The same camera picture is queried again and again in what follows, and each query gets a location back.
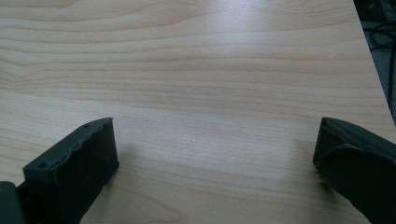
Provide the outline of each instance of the black object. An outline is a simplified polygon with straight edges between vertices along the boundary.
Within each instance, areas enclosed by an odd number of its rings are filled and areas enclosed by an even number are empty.
[[[353,0],[361,21],[387,21],[380,0]]]
[[[323,118],[314,164],[372,223],[396,223],[396,146],[358,125]]]
[[[16,189],[0,182],[0,223],[77,224],[118,166],[112,118],[84,124],[27,164]]]

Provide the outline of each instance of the wooden table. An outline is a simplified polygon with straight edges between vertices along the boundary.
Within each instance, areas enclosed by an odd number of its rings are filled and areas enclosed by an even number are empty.
[[[368,223],[312,164],[322,117],[396,132],[351,0],[0,3],[0,179],[113,117],[82,223]]]

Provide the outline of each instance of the dark floor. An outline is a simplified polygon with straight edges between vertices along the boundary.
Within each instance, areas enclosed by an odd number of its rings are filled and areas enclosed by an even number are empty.
[[[388,21],[396,21],[396,12],[392,9],[389,4],[388,0],[380,0],[382,4],[382,8],[388,18]],[[361,26],[363,28],[375,28],[376,26],[382,24],[384,22],[375,22],[375,21],[361,21]],[[370,48],[374,47],[375,45],[372,43],[370,39],[370,32],[365,32],[366,40]],[[377,36],[380,41],[389,42],[389,38],[386,36]],[[381,81],[382,89],[384,90],[385,96],[388,100],[388,89],[389,89],[389,64],[390,64],[390,54],[392,49],[376,49],[372,50],[372,56],[375,63],[375,68],[378,73],[379,79]],[[393,90],[392,97],[392,105],[395,107],[393,109],[392,117],[393,122],[396,124],[396,92]]]

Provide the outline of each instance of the light wood tabletop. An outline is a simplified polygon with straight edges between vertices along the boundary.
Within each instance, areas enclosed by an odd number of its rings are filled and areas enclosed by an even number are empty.
[[[368,223],[318,178],[320,119],[396,142],[352,0],[0,1],[0,180],[104,117],[82,223]]]

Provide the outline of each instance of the wood grain surface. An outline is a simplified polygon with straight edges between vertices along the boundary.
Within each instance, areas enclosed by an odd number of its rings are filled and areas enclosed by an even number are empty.
[[[0,1],[0,180],[103,117],[120,169],[82,223],[368,223],[320,119],[396,141],[352,0]]]

